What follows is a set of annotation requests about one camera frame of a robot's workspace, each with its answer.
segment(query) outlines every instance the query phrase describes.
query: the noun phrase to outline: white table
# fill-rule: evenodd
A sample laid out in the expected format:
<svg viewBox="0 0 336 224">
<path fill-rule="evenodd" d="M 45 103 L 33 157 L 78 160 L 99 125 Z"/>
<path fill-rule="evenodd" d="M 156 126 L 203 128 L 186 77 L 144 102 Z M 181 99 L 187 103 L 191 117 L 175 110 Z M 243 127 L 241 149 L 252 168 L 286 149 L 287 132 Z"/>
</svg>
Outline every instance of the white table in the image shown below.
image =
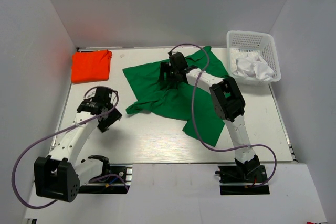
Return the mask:
<svg viewBox="0 0 336 224">
<path fill-rule="evenodd" d="M 79 194 L 72 203 L 59 201 L 27 209 L 38 224 L 59 223 L 274 223 L 325 222 L 314 183 L 304 164 L 280 164 L 270 181 L 270 195 L 221 196 L 215 164 L 135 164 L 126 195 Z M 273 164 L 267 164 L 270 174 Z M 50 199 L 37 197 L 40 206 Z"/>
<path fill-rule="evenodd" d="M 83 94 L 91 87 L 103 85 L 119 91 L 118 110 L 123 114 L 110 130 L 100 133 L 94 130 L 84 145 L 78 160 L 90 155 L 103 155 L 110 163 L 224 163 L 234 161 L 234 152 L 214 153 L 204 148 L 200 142 L 187 136 L 182 128 L 185 121 L 164 118 L 154 113 L 126 114 L 125 109 L 136 101 L 122 69 L 168 58 L 171 48 L 133 48 L 113 49 L 110 79 L 72 85 L 61 129 L 69 126 Z M 185 56 L 197 51 L 196 48 L 180 48 Z M 213 53 L 226 62 L 226 48 L 213 48 Z M 292 161 L 287 139 L 277 112 L 269 86 L 240 86 L 246 101 L 245 121 L 252 144 L 266 144 L 271 147 L 278 161 Z M 228 131 L 224 128 L 217 148 L 232 147 Z M 273 161 L 271 153 L 265 148 L 256 148 L 260 161 Z"/>
</svg>

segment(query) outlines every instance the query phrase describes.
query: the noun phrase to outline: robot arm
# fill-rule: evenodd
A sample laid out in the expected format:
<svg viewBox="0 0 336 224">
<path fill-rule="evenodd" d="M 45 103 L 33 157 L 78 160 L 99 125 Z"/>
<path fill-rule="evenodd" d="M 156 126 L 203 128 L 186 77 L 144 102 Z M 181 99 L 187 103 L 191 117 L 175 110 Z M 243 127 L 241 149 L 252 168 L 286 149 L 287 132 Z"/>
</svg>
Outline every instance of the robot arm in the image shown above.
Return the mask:
<svg viewBox="0 0 336 224">
<path fill-rule="evenodd" d="M 160 64 L 160 82 L 163 82 L 166 76 L 170 82 L 185 82 L 193 86 L 196 84 L 200 68 L 188 66 L 180 52 L 171 54 L 169 60 L 169 63 Z M 211 94 L 214 109 L 225 122 L 233 146 L 250 145 L 244 122 L 245 101 L 236 81 L 232 77 L 222 79 L 203 72 L 197 86 Z M 259 158 L 251 147 L 235 150 L 235 162 L 244 180 L 260 166 Z"/>
<path fill-rule="evenodd" d="M 77 109 L 73 124 L 90 119 L 108 111 L 112 90 L 98 87 L 92 99 L 85 99 Z M 98 127 L 104 132 L 121 118 L 117 109 L 101 118 L 88 121 L 68 131 L 57 146 L 47 155 L 38 157 L 34 163 L 36 194 L 41 197 L 72 202 L 79 187 L 90 179 L 109 172 L 109 160 L 103 156 L 89 156 L 76 165 L 78 155 L 92 131 Z"/>
</svg>

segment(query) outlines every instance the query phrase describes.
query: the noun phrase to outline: black mounting bracket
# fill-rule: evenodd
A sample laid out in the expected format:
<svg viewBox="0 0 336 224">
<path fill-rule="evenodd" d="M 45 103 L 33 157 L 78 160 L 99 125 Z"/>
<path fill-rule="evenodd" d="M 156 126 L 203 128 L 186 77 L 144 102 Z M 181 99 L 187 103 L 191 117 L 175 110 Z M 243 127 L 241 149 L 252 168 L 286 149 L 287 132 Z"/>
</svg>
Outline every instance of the black mounting bracket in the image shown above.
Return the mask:
<svg viewBox="0 0 336 224">
<path fill-rule="evenodd" d="M 260 165 L 253 171 L 248 179 L 243 180 L 237 167 L 234 165 L 223 165 L 218 167 L 215 174 L 220 176 L 219 188 L 220 195 L 264 195 L 270 194 L 268 184 L 254 187 L 267 180 L 266 169 Z"/>
<path fill-rule="evenodd" d="M 210 87 L 210 94 L 216 114 L 231 122 L 244 114 L 245 100 L 234 78 L 228 76 L 222 82 Z"/>
<path fill-rule="evenodd" d="M 88 157 L 88 159 L 96 159 L 96 160 L 102 161 L 103 168 L 102 168 L 102 171 L 101 171 L 101 174 L 99 175 L 99 177 L 104 176 L 104 175 L 109 173 L 110 162 L 109 162 L 109 159 L 107 157 L 104 157 L 104 156 L 101 156 L 101 155 L 91 155 L 91 156 Z"/>
<path fill-rule="evenodd" d="M 57 161 L 50 156 L 38 157 L 34 176 L 37 196 L 72 202 L 78 194 L 80 181 L 66 158 Z"/>
</svg>

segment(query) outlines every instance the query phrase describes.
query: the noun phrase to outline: plastic basket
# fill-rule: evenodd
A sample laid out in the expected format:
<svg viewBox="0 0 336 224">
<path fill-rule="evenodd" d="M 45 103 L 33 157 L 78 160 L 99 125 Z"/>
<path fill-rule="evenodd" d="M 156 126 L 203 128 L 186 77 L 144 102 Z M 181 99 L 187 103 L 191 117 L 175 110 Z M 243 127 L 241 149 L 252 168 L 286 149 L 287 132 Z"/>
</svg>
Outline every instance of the plastic basket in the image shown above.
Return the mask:
<svg viewBox="0 0 336 224">
<path fill-rule="evenodd" d="M 226 35 L 227 41 L 227 72 L 236 79 L 238 83 L 247 85 L 265 85 L 281 79 L 278 55 L 274 39 L 269 34 L 255 33 L 252 31 L 229 31 Z M 258 54 L 267 62 L 273 71 L 273 80 L 260 81 L 254 77 L 241 77 L 233 74 L 237 69 L 236 59 L 246 53 Z"/>
</svg>

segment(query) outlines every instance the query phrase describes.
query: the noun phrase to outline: folded orange towel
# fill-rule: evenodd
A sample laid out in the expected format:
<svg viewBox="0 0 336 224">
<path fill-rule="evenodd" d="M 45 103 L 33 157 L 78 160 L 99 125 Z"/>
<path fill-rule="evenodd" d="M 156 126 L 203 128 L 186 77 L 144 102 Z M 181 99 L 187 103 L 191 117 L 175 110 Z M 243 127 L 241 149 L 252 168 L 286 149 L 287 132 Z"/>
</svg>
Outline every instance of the folded orange towel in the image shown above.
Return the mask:
<svg viewBox="0 0 336 224">
<path fill-rule="evenodd" d="M 112 52 L 109 50 L 95 52 L 76 52 L 72 57 L 73 83 L 106 81 L 110 76 Z"/>
</svg>

